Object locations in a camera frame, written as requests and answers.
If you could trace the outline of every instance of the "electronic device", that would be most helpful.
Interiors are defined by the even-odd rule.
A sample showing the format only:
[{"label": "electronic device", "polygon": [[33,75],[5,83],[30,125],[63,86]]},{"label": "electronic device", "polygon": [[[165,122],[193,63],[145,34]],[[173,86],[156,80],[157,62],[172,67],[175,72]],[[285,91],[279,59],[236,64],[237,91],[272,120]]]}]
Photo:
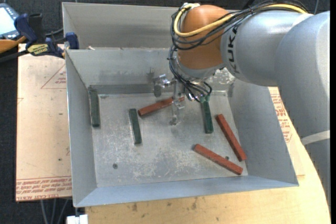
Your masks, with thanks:
[{"label": "electronic device", "polygon": [[14,20],[19,14],[8,4],[0,3],[0,38],[14,39],[19,32],[14,26]]}]

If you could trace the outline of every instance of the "cardboard sheet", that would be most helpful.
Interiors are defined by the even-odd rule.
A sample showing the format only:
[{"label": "cardboard sheet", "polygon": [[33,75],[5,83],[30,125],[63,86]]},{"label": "cardboard sheet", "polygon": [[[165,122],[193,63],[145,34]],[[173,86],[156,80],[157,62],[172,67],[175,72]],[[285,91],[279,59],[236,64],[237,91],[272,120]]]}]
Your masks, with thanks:
[{"label": "cardboard sheet", "polygon": [[16,201],[71,196],[65,61],[18,58]]}]

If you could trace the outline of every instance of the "blue clamp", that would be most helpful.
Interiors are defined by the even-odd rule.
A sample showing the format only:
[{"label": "blue clamp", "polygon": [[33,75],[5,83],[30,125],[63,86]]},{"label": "blue clamp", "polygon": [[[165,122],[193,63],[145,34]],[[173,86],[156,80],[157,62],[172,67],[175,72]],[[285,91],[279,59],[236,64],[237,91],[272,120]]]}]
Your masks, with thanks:
[{"label": "blue clamp", "polygon": [[[44,42],[36,42],[37,35],[28,23],[28,15],[21,14],[14,21],[14,26],[20,35],[27,38],[26,51],[33,56],[50,55],[64,58],[64,50],[61,49],[54,41],[47,37]],[[64,41],[67,41],[70,49],[79,49],[77,35],[74,32],[66,34]]]}]

